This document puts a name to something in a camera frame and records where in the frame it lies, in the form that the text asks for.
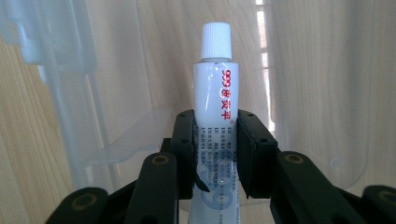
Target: plastic container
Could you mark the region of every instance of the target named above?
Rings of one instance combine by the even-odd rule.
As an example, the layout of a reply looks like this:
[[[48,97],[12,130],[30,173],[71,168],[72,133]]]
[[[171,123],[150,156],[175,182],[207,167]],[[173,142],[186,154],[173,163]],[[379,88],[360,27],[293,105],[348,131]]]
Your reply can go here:
[[[152,106],[135,1],[0,0],[0,31],[50,88],[76,189],[137,179],[172,108]]]

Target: ribbed cap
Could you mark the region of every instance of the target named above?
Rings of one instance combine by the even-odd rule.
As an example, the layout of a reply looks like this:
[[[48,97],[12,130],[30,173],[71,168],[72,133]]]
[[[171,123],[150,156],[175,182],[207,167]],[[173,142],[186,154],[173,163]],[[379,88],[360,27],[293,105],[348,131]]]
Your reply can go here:
[[[202,32],[201,59],[233,57],[231,46],[231,26],[225,22],[210,22]]]

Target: tube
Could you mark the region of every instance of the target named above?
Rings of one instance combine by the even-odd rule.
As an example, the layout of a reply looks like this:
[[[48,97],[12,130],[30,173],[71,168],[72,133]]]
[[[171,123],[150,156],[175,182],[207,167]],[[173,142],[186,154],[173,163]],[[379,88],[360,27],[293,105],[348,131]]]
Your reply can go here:
[[[239,66],[232,61],[229,24],[204,25],[201,58],[193,67],[197,181],[189,223],[239,224],[236,172]]]

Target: glue tube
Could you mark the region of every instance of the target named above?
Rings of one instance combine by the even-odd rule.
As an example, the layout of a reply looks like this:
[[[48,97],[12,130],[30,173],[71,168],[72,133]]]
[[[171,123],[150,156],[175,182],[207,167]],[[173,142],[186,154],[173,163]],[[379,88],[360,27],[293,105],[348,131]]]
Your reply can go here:
[[[231,27],[203,27],[201,61],[193,68],[197,129],[197,180],[190,224],[240,223],[236,172],[238,69],[232,61]]]

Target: white cap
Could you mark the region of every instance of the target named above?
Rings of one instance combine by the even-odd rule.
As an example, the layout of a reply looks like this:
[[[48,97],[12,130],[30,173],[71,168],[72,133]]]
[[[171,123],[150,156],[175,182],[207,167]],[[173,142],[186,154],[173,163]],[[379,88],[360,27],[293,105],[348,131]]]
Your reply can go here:
[[[233,57],[231,47],[231,26],[225,22],[210,22],[202,32],[201,59]]]

